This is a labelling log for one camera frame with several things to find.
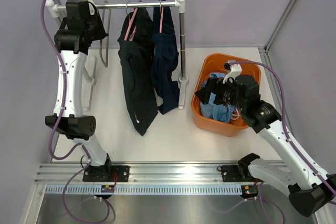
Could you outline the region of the light blue shorts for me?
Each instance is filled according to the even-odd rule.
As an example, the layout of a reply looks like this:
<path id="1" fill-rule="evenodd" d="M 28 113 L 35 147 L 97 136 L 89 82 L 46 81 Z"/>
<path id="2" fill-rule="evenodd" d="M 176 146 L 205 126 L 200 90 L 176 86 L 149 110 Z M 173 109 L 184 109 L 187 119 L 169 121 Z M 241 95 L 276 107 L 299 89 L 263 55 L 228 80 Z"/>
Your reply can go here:
<path id="1" fill-rule="evenodd" d="M 220 94 L 219 88 L 221 87 L 221 82 L 218 82 L 218 79 L 226 76 L 225 73 L 221 72 L 212 72 L 209 75 L 207 81 L 204 81 L 202 84 L 203 87 L 209 87 L 212 90 L 212 94 L 209 100 L 209 103 L 200 102 L 201 114 L 203 117 L 208 119 L 213 119 L 215 121 L 220 121 L 223 123 L 229 123 L 235 108 L 231 105 L 223 105 L 215 103 L 215 98 L 217 94 Z"/>

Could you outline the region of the grey hanger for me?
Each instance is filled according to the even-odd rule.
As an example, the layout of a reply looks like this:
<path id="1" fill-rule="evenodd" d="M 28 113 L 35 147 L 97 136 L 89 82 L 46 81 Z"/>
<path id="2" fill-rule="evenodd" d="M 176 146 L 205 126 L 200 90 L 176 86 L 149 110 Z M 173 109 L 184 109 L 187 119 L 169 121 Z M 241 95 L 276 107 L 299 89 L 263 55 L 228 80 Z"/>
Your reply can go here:
<path id="1" fill-rule="evenodd" d="M 100 40 L 99 43 L 99 55 L 100 60 L 105 68 L 108 68 L 108 59 L 109 59 L 109 32 L 110 32 L 110 24 L 111 24 L 111 10 L 109 10 L 108 15 L 108 23 L 107 23 L 107 37 L 106 37 L 106 44 L 103 47 L 103 40 Z"/>

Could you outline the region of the pink hanger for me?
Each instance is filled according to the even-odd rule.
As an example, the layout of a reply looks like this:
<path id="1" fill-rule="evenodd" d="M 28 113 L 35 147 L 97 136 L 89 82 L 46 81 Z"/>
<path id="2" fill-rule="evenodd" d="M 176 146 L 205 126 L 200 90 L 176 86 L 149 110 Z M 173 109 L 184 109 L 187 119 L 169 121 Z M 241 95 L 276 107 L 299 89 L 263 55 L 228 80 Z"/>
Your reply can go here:
<path id="1" fill-rule="evenodd" d="M 127 30 L 126 30 L 126 33 L 125 33 L 125 37 L 124 37 L 125 41 L 132 40 L 132 39 L 130 39 L 130 31 L 131 31 L 132 25 L 134 23 L 134 20 L 136 18 L 138 9 L 139 9 L 138 7 L 135 7 L 132 16 L 129 17 L 129 24 L 128 24 L 128 27 L 127 27 Z"/>
<path id="2" fill-rule="evenodd" d="M 162 2 L 160 2 L 160 26 L 159 26 L 159 33 L 162 33 L 163 29 L 163 16 L 164 16 L 164 7 L 162 6 Z"/>

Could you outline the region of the navy blue shorts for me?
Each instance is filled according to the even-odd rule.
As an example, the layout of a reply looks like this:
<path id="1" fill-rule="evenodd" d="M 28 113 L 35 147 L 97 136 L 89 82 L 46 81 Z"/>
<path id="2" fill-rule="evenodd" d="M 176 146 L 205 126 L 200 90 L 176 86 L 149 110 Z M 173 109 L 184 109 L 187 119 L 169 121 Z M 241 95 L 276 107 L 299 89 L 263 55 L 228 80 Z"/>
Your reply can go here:
<path id="1" fill-rule="evenodd" d="M 154 59 L 151 69 L 153 86 L 157 95 L 162 99 L 158 109 L 166 114 L 179 105 L 180 89 L 177 81 L 172 80 L 172 73 L 178 65 L 179 52 L 177 50 L 174 23 L 171 9 L 164 7 L 163 29 L 159 33 L 160 8 L 153 9 Z"/>

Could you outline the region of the black shorts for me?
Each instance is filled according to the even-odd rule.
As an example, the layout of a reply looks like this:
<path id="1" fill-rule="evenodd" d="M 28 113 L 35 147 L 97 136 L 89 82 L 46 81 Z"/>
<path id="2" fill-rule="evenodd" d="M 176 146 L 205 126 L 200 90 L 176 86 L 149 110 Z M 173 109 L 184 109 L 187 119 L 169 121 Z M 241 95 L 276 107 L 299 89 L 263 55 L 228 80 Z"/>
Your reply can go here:
<path id="1" fill-rule="evenodd" d="M 152 42 L 153 21 L 146 8 L 139 8 L 130 31 L 130 39 L 124 40 L 129 24 L 125 17 L 118 38 L 122 79 L 127 111 L 135 130 L 144 135 L 157 116 L 157 103 L 151 78 L 154 58 Z"/>

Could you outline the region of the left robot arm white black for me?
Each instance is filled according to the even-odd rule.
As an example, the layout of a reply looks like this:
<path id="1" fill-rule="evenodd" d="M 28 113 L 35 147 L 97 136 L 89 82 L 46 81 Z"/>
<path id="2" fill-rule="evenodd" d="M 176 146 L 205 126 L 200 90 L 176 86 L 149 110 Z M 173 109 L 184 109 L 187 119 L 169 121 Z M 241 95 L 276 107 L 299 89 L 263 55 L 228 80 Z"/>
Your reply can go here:
<path id="1" fill-rule="evenodd" d="M 96 119 L 84 115 L 82 107 L 82 81 L 88 49 L 93 41 L 106 35 L 99 13 L 68 14 L 52 42 L 58 58 L 58 90 L 53 113 L 45 117 L 45 124 L 52 129 L 52 134 L 64 135 L 74 145 L 64 156 L 56 156 L 52 148 L 49 153 L 52 158 L 63 160 L 80 148 L 88 160 L 82 167 L 86 182 L 105 182 L 113 174 L 110 157 L 95 135 Z"/>

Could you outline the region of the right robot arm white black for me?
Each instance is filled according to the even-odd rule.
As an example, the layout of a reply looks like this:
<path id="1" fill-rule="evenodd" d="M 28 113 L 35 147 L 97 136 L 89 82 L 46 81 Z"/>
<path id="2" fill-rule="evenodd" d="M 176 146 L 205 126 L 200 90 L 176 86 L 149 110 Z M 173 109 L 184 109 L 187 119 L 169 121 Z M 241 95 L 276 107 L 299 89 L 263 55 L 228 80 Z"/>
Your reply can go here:
<path id="1" fill-rule="evenodd" d="M 268 165 L 251 153 L 238 162 L 238 176 L 268 183 L 288 196 L 294 209 L 310 217 L 335 198 L 335 175 L 320 167 L 296 141 L 278 111 L 261 99 L 259 83 L 250 75 L 236 78 L 209 78 L 205 87 L 195 92 L 203 104 L 214 94 L 214 103 L 237 108 L 243 121 L 266 140 L 289 168 Z"/>

